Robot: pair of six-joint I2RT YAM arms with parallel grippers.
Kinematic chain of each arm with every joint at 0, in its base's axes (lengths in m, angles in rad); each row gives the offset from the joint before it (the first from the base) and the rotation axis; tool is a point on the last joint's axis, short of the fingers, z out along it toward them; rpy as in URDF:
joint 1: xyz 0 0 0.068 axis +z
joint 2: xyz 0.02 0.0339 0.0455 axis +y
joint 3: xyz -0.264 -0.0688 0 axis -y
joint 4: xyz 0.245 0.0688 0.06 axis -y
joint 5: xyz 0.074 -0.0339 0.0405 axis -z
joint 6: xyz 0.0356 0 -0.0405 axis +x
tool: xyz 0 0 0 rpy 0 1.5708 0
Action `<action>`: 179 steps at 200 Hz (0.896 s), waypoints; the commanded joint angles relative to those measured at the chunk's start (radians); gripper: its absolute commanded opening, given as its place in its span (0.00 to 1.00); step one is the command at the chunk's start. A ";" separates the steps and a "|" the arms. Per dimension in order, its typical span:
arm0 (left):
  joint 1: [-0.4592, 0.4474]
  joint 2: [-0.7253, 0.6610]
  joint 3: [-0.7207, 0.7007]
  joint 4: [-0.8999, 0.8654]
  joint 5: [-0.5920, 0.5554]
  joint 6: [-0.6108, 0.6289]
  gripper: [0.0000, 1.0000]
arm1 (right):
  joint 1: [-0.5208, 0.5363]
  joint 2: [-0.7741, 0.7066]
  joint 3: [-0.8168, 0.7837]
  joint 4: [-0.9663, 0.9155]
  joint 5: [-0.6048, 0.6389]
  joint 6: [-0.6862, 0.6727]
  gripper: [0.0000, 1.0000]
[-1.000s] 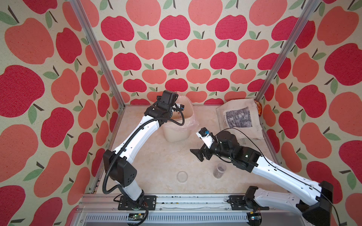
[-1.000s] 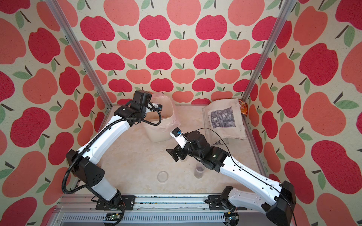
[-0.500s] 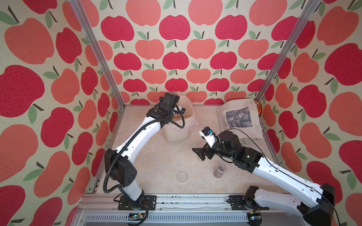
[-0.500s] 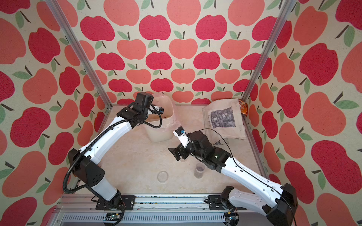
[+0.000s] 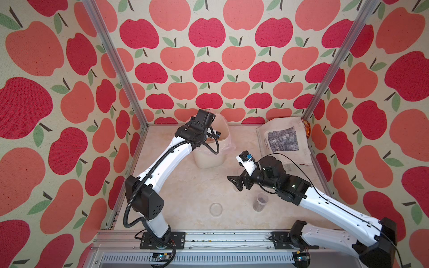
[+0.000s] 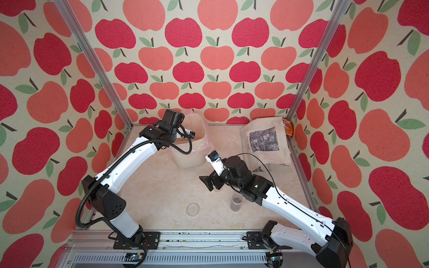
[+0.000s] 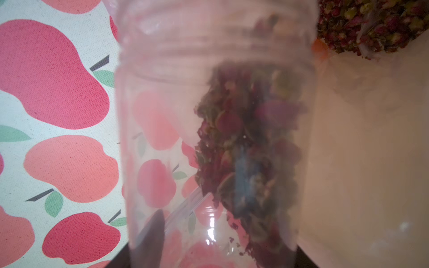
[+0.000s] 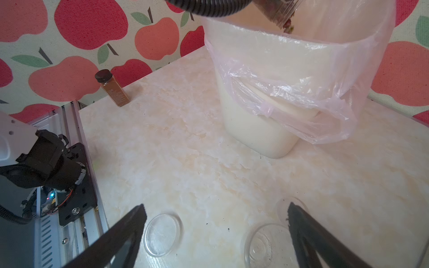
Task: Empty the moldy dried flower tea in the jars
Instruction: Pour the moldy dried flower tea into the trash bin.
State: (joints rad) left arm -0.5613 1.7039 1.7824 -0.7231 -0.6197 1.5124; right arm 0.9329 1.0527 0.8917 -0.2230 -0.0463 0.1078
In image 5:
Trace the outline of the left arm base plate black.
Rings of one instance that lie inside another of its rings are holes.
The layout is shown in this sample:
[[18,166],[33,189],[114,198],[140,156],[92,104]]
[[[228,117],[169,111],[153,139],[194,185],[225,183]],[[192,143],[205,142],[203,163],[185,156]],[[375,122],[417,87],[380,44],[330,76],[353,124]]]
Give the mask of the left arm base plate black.
[[[173,246],[177,250],[183,250],[185,244],[185,232],[170,232],[168,239],[163,239],[169,246]],[[155,239],[147,232],[143,232],[140,239],[140,249],[142,250],[164,250],[170,249],[165,245],[156,242]]]

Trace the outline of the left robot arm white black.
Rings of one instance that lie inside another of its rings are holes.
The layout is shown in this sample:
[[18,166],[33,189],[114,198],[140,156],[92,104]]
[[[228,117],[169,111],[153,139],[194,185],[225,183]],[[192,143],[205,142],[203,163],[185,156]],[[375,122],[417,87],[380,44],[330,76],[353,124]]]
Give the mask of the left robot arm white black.
[[219,154],[221,134],[212,127],[215,118],[215,114],[200,109],[176,130],[168,147],[149,168],[125,180],[127,206],[122,220],[124,227],[142,223],[155,243],[174,248],[169,242],[171,227],[162,215],[164,200],[159,192],[178,164],[194,149],[204,146],[214,155]]

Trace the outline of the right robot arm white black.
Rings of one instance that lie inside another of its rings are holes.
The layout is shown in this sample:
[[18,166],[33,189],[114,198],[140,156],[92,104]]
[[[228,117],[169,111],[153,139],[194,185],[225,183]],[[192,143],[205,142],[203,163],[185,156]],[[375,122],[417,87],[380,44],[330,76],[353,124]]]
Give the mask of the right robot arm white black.
[[289,242],[300,250],[325,247],[353,256],[368,268],[393,267],[398,256],[394,221],[362,214],[321,193],[309,178],[288,174],[283,163],[274,156],[255,161],[244,151],[236,159],[244,170],[239,176],[228,176],[227,179],[238,191],[258,185],[283,201],[313,211],[341,228],[332,230],[296,221],[287,238],[273,236],[274,243]]

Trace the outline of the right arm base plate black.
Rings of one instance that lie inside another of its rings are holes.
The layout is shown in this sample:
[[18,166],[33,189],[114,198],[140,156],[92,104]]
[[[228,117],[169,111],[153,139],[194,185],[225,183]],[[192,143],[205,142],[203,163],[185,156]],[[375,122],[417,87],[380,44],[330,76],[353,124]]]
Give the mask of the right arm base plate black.
[[320,248],[309,245],[301,236],[289,232],[272,232],[268,239],[274,243],[276,250],[318,250]]

